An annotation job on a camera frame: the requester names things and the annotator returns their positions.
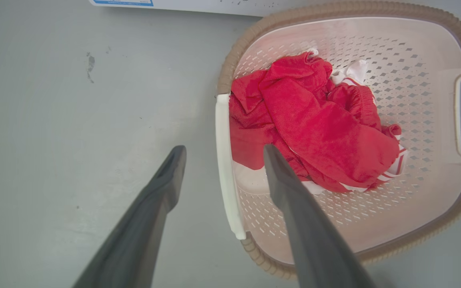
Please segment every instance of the basket rim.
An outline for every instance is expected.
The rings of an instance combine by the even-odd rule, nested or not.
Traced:
[[[222,66],[217,86],[218,94],[230,93],[234,71],[241,57],[245,54],[245,51],[263,35],[279,28],[313,22],[315,20],[371,16],[409,18],[433,22],[448,30],[454,36],[461,48],[461,21],[453,14],[437,8],[399,2],[366,1],[334,2],[290,9],[263,18],[248,28],[241,38],[236,41]],[[441,216],[412,232],[373,248],[362,250],[356,253],[356,255],[363,264],[370,264],[386,259],[421,244],[430,237],[446,230],[446,228],[459,220],[460,217],[461,192],[454,204]],[[242,240],[241,243],[252,260],[266,272],[285,279],[297,279],[295,267],[277,261],[264,253],[254,241],[251,233],[247,232],[247,238]]]

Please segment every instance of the plastic basket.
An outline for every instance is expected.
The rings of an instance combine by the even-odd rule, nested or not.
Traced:
[[[333,67],[369,62],[366,85],[382,123],[398,122],[410,151],[404,175],[373,191],[315,195],[363,263],[428,239],[461,215],[461,22],[452,14],[393,2],[339,2],[273,14],[236,42],[223,65],[216,147],[232,231],[264,270],[295,278],[282,213],[263,170],[233,165],[228,99],[232,80],[316,47]]]

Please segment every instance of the gray floor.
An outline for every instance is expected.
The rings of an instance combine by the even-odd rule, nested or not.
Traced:
[[[297,286],[249,259],[220,194],[216,78],[255,21],[0,2],[0,288],[71,286],[176,144],[187,168],[153,286]],[[369,270],[384,287],[461,286],[461,220]]]

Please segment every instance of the stain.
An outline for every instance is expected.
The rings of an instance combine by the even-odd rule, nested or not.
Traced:
[[[88,56],[88,68],[86,68],[86,78],[88,78],[88,80],[90,80],[90,82],[93,83],[94,81],[92,80],[92,77],[90,77],[90,72],[94,69],[95,58],[92,55],[90,55],[90,52],[88,52],[86,56]]]

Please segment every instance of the clothing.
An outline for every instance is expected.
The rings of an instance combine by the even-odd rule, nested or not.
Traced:
[[[401,128],[381,126],[368,87],[336,86],[331,64],[310,56],[281,58],[268,71],[233,82],[234,161],[260,169],[264,144],[274,144],[300,180],[330,191],[365,191],[384,182],[400,154]]]
[[[332,73],[332,76],[331,76],[332,82],[336,85],[340,84],[341,82],[344,82],[347,84],[351,84],[351,82],[354,82],[357,85],[364,85],[364,79],[366,78],[367,66],[368,66],[368,63],[364,59],[355,61],[351,63],[349,66],[346,66]]]

